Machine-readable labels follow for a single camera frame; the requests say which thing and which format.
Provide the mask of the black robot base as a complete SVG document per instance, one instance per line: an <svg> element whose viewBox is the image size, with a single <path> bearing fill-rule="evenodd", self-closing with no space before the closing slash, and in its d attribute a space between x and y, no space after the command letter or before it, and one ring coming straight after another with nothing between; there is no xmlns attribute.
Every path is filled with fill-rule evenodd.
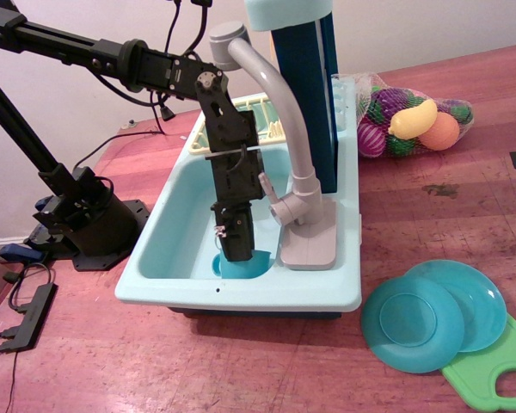
<svg viewBox="0 0 516 413"><path fill-rule="evenodd" d="M39 173L52 195L38 203L37 226L24 243L79 272L109 270L128 257L150 217L141 200L121 200L113 182L89 167L63 164Z"/></svg>

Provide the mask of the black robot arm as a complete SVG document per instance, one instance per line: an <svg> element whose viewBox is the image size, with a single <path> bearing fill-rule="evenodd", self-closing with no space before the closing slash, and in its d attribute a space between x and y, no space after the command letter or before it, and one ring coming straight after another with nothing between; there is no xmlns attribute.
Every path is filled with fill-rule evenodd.
<svg viewBox="0 0 516 413"><path fill-rule="evenodd" d="M215 65L150 49L142 40L91 40L27 20L16 7L0 7L0 49L33 52L112 77L132 91L197 101L206 118L209 161L216 191L215 232L231 262L249 260L255 247L251 203L263 196L263 170L255 117L238 111L227 77ZM110 268L126 257L144 227L138 200L122 201L106 178L89 168L68 170L44 146L0 89L0 125L39 171L52 195L38 203L38 226L26 245L38 256L70 258L79 270Z"/></svg>

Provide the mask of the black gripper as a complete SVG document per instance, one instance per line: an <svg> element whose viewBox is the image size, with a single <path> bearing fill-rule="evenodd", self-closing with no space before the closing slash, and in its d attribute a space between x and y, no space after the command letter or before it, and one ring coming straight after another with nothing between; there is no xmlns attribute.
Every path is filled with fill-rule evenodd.
<svg viewBox="0 0 516 413"><path fill-rule="evenodd" d="M212 153L205 157L212 166L217 201L211 206L214 231L228 262L246 262L255 248L252 200L264 196L259 174L264 171L259 149Z"/></svg>

